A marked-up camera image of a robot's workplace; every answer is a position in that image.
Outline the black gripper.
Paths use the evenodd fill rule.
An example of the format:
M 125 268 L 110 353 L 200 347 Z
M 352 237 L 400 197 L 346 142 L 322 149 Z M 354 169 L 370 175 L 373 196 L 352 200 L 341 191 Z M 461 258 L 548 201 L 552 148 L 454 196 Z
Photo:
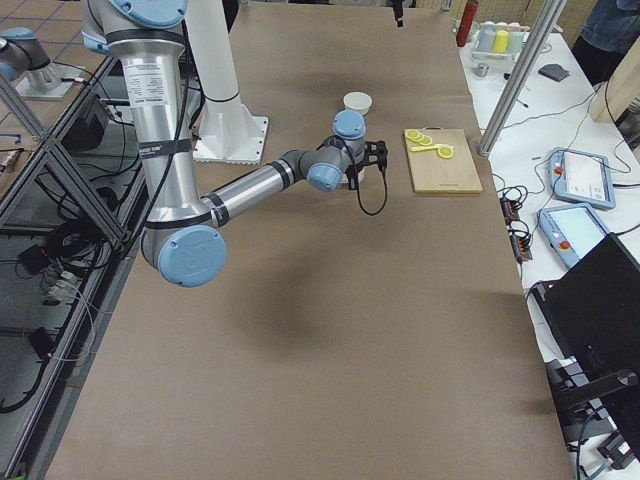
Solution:
M 404 8 L 402 0 L 391 0 L 391 7 L 393 10 L 394 21 L 398 28 L 404 26 Z
M 376 166 L 380 171 L 383 179 L 386 179 L 388 149 L 386 142 L 366 141 L 361 159 L 354 159 L 346 170 L 347 187 L 349 190 L 357 190 L 359 188 L 358 175 L 365 167 Z

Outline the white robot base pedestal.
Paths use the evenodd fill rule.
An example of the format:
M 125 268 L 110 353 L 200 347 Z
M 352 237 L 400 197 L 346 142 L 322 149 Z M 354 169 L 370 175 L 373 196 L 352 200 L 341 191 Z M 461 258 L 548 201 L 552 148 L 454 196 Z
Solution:
M 221 1 L 190 1 L 186 25 L 205 104 L 194 159 L 256 165 L 269 119 L 254 116 L 243 104 Z

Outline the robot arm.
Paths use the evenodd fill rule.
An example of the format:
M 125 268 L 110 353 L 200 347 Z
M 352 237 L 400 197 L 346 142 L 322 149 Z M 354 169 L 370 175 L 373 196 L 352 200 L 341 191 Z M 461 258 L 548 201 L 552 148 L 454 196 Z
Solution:
M 118 9 L 129 20 L 144 27 L 160 27 L 165 19 L 180 17 L 185 13 L 174 11 L 173 7 L 187 6 L 186 1 L 158 2 L 155 9 L 153 1 L 109 1 L 111 7 Z M 36 98 L 62 98 L 68 87 L 62 87 L 61 73 L 51 65 L 51 59 L 45 52 L 35 33 L 26 27 L 13 27 L 1 31 L 1 76 L 9 82 L 22 74 L 26 79 L 20 87 Z
M 387 167 L 364 117 L 339 112 L 313 150 L 261 160 L 268 121 L 240 99 L 229 31 L 235 1 L 86 1 L 87 48 L 122 65 L 149 209 L 133 234 L 149 265 L 181 287 L 217 276 L 226 260 L 220 228 L 305 180 L 331 192 L 359 187 L 369 166 Z

